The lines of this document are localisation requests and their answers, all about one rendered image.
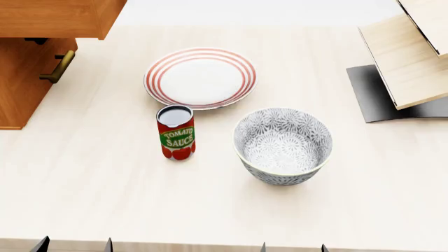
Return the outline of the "grey floral patterned bowl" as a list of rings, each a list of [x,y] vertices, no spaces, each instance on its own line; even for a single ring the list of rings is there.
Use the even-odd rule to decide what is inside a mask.
[[[301,184],[328,162],[330,130],[294,108],[262,108],[243,117],[233,132],[234,149],[247,171],[276,186]]]

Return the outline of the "brown wooden cabinet drawer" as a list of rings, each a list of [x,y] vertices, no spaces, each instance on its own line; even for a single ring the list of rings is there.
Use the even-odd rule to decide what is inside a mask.
[[[105,39],[127,0],[0,0],[0,37]]]

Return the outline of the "red tomato sauce can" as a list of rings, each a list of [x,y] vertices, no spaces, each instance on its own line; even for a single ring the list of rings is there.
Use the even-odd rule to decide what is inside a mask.
[[[170,160],[184,161],[196,151],[193,110],[173,104],[156,114],[162,154]]]

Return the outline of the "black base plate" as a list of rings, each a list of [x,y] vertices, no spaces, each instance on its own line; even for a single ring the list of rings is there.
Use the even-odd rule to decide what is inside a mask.
[[[346,69],[366,123],[410,118],[448,118],[448,97],[398,110],[376,66]]]

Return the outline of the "small light wooden panel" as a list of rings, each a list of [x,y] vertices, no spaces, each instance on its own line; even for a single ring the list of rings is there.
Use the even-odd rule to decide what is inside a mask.
[[[439,58],[448,58],[448,0],[396,0]]]

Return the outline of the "light wooden rack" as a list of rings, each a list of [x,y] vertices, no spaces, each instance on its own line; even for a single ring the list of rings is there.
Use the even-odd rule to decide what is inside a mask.
[[[398,110],[448,97],[448,58],[439,58],[406,14],[359,28]]]

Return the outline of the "white plate with red rings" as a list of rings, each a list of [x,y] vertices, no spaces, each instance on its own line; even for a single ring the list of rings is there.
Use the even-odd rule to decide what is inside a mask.
[[[154,100],[195,111],[219,109],[248,96],[257,85],[256,66],[221,48],[186,48],[151,64],[143,86]]]

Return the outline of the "brown wooden cabinet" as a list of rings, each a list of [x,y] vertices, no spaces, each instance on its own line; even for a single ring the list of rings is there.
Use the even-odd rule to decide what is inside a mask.
[[[40,80],[60,60],[56,54],[78,49],[74,38],[49,38],[43,45],[23,38],[0,38],[0,130],[21,130],[53,83]]]

